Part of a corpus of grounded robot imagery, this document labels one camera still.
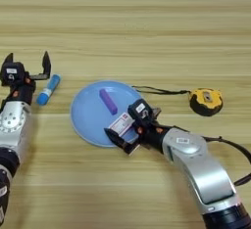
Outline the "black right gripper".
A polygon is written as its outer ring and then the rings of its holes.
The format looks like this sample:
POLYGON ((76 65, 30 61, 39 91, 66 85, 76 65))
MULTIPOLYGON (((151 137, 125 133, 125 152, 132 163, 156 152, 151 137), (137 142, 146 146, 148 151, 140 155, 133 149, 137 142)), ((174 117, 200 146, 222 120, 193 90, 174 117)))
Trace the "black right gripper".
MULTIPOLYGON (((161 113, 160 108, 152 109, 152 116, 157 118, 161 113)), ((138 134, 138 138, 133 142, 129 143, 124 138, 120 137, 119 134, 111 128, 105 128, 104 131, 111 142, 117 147, 121 148, 126 154, 130 155, 136 150, 138 146, 143 146, 147 149, 155 149, 160 153, 163 153, 163 140, 165 135, 171 129, 169 126, 161 125, 157 121, 153 121, 143 126, 142 124, 133 123, 132 127, 138 134)))

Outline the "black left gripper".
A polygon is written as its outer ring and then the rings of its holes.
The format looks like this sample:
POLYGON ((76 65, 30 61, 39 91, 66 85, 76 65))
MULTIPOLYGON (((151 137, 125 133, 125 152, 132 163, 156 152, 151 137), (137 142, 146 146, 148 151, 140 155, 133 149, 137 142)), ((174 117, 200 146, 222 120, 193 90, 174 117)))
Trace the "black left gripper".
MULTIPOLYGON (((12 63, 14 54, 10 53, 4 60, 4 64, 12 63)), ((48 52, 45 52, 42 59, 43 73, 31 75, 25 71, 23 74, 1 73, 0 81, 3 86, 10 87, 9 95, 2 100, 5 106, 8 102, 21 101, 31 105, 32 96, 36 89, 37 80, 47 80, 51 73, 51 62, 48 52)))

